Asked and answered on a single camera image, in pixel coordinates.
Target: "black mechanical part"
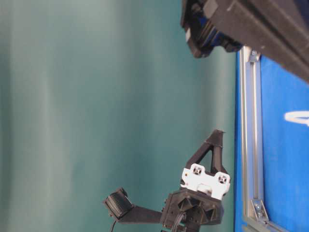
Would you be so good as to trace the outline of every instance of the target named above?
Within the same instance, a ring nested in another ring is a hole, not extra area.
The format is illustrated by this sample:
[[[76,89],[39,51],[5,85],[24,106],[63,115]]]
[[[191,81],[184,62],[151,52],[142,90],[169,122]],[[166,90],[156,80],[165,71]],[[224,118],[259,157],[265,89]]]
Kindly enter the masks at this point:
[[[207,3],[206,0],[183,0],[182,6],[181,26],[194,57],[209,56],[215,46],[222,46],[226,52],[241,49],[240,43],[223,34],[209,20],[211,13],[216,10],[216,4]]]
[[[200,163],[205,155],[212,151],[209,174],[227,173],[222,165],[222,141],[223,132],[214,130],[200,149],[189,159],[186,168],[190,168],[193,163]],[[201,225],[221,223],[224,213],[220,200],[187,188],[180,188],[180,190],[169,194],[162,213],[133,205],[123,188],[109,195],[104,200],[104,204],[110,215],[119,223],[160,223],[164,228],[172,229],[172,232],[198,232]]]
[[[183,212],[186,231],[197,232],[201,225],[220,224],[224,210],[220,200],[183,188],[169,195],[160,223],[171,229],[177,215]]]
[[[250,46],[309,83],[308,0],[183,0],[183,14],[192,15],[193,10],[189,8],[196,2],[216,30]],[[182,16],[183,27],[189,22],[190,17]],[[195,26],[191,33],[204,25],[195,23]],[[189,46],[194,56],[199,57],[192,45]]]
[[[186,168],[190,169],[194,163],[199,164],[207,153],[212,152],[211,159],[211,171],[206,174],[214,176],[217,172],[226,173],[225,168],[222,165],[222,148],[223,148],[223,131],[214,130],[211,136],[202,144],[202,146],[196,151],[196,153],[189,159],[186,164]]]
[[[123,188],[109,195],[103,202],[111,216],[121,224],[160,223],[162,213],[133,205]]]

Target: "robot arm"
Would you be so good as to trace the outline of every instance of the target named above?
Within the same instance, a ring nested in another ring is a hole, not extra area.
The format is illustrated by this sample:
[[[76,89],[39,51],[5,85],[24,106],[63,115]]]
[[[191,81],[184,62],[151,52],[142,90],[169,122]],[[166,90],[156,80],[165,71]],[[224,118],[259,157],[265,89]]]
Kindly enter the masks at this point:
[[[160,223],[172,232],[197,232],[201,225],[221,223],[221,200],[230,187],[230,176],[222,165],[222,139],[223,132],[215,130],[189,159],[181,187],[169,194],[162,213],[132,204],[120,188],[104,200],[109,214],[122,224]],[[210,151],[211,170],[207,172],[199,163]]]

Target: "wire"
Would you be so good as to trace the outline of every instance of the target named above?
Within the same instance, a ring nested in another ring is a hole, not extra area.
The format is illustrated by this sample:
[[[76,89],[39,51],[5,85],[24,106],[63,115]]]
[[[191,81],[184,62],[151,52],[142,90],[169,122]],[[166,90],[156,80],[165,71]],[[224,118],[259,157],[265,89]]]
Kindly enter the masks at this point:
[[[115,227],[115,224],[116,224],[116,220],[112,223],[112,226],[111,226],[111,229],[110,229],[110,232],[112,232],[114,230],[114,227]]]
[[[171,232],[177,232],[177,227],[178,225],[180,225],[184,217],[185,217],[185,212],[181,212],[177,215],[174,225],[172,226]]]

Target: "white marking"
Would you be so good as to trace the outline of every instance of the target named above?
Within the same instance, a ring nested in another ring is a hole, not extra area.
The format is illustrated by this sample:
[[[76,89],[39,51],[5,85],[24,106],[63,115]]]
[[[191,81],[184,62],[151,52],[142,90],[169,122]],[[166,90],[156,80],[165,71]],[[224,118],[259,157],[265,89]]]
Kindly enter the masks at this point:
[[[185,41],[188,42],[188,40],[191,37],[191,30],[190,28],[187,30],[187,32],[185,33]]]
[[[284,119],[289,122],[306,124],[309,126],[309,111],[292,111],[284,115]]]

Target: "metal frame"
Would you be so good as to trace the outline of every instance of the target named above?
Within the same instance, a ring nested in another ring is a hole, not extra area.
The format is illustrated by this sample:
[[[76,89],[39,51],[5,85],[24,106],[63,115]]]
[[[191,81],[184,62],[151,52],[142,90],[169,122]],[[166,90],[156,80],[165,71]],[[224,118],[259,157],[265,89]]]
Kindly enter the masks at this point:
[[[264,208],[260,54],[240,51],[243,220],[247,232],[287,232],[268,219]]]

